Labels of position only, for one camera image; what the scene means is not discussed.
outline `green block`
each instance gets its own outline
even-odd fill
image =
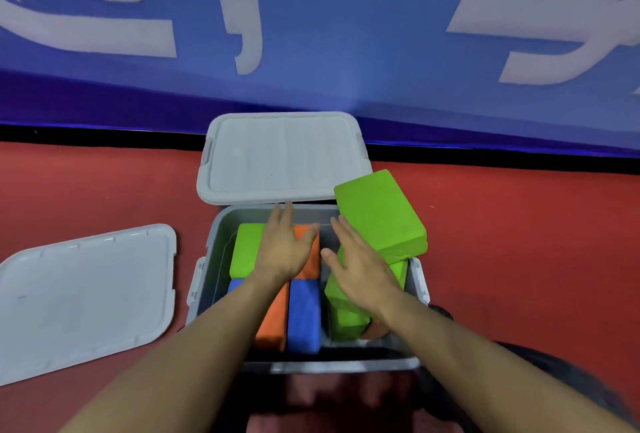
[[[240,224],[236,236],[234,254],[231,258],[231,279],[246,278],[255,267],[255,259],[262,242],[264,224]]]
[[[394,263],[393,265],[389,265],[392,273],[400,283],[400,288],[404,290],[404,284],[406,283],[406,270],[409,265],[409,260],[405,259],[404,261],[400,261],[399,263]],[[336,308],[339,310],[346,310],[352,313],[358,313],[360,315],[365,315],[371,317],[371,315],[356,307],[353,303],[349,301],[347,296],[340,289],[340,285],[338,284],[338,280],[335,278],[333,273],[329,275],[329,279],[326,282],[326,286],[324,287],[324,296],[326,296],[329,303],[331,303],[332,308]]]
[[[332,339],[336,342],[356,340],[364,332],[371,318],[362,313],[331,307]]]
[[[427,251],[427,231],[388,170],[333,190],[340,214],[388,264]]]

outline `blue block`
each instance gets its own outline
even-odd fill
[[[291,280],[287,351],[317,354],[321,346],[320,281]]]
[[[236,278],[236,279],[232,279],[231,283],[229,283],[229,289],[227,291],[227,293],[231,293],[233,292],[238,286],[240,286],[240,284],[244,281],[244,278]]]

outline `black strip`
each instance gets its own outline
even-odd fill
[[[203,134],[121,129],[0,125],[0,141],[41,145],[110,146],[202,151]],[[640,175],[636,158],[525,153],[505,150],[465,150],[422,146],[367,145],[372,161],[438,163],[526,170],[591,171]]]

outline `plastic storage bin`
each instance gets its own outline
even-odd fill
[[[273,209],[268,204],[231,205],[216,217],[207,239],[207,255],[198,259],[187,303],[189,313],[186,324],[203,313],[227,294],[230,277],[229,266],[236,242],[238,226],[245,222],[266,223]],[[331,227],[330,219],[338,217],[337,205],[294,204],[293,224],[319,222],[320,246],[338,250],[339,241]],[[429,303],[429,292],[420,261],[413,258],[407,273],[405,291]],[[330,270],[322,263],[321,287],[324,288]],[[377,340],[334,342],[330,338],[328,302],[322,295],[323,337],[318,354],[274,353],[251,350],[243,371],[255,373],[353,373],[369,371],[411,370],[420,365],[393,333]]]

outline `human hand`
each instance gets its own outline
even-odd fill
[[[296,239],[292,224],[293,204],[285,204],[280,219],[280,204],[276,203],[264,226],[262,243],[255,260],[255,269],[268,273],[283,283],[293,279],[307,263],[311,246],[320,230],[320,224],[309,226],[300,240]]]
[[[332,217],[331,226],[344,248],[346,267],[330,249],[321,251],[347,298],[374,316],[397,291],[402,291],[388,264],[358,234],[344,216]]]

